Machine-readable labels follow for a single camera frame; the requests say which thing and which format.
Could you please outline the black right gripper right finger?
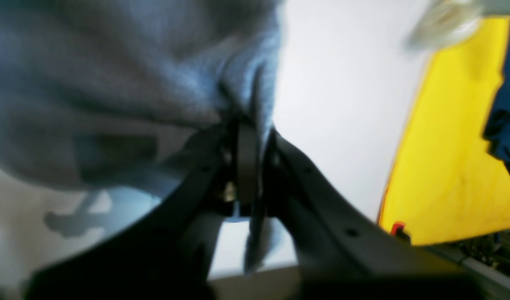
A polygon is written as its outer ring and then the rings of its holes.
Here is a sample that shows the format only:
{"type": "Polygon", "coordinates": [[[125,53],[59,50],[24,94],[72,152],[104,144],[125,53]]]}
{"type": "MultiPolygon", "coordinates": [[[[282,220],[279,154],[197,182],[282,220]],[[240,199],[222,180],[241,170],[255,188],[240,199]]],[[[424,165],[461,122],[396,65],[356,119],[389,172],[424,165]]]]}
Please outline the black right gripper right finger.
{"type": "Polygon", "coordinates": [[[373,224],[277,131],[263,179],[270,214],[292,237],[300,300],[479,300],[455,264],[373,224]]]}

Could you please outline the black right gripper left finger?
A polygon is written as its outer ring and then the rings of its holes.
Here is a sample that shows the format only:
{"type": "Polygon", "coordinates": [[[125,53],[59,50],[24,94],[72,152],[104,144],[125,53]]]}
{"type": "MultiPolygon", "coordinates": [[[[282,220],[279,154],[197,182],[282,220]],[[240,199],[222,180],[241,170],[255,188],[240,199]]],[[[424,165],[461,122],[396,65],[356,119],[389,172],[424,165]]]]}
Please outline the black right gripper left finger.
{"type": "Polygon", "coordinates": [[[235,174],[239,125],[143,219],[83,254],[36,272],[27,300],[215,300],[207,283],[235,174]]]}

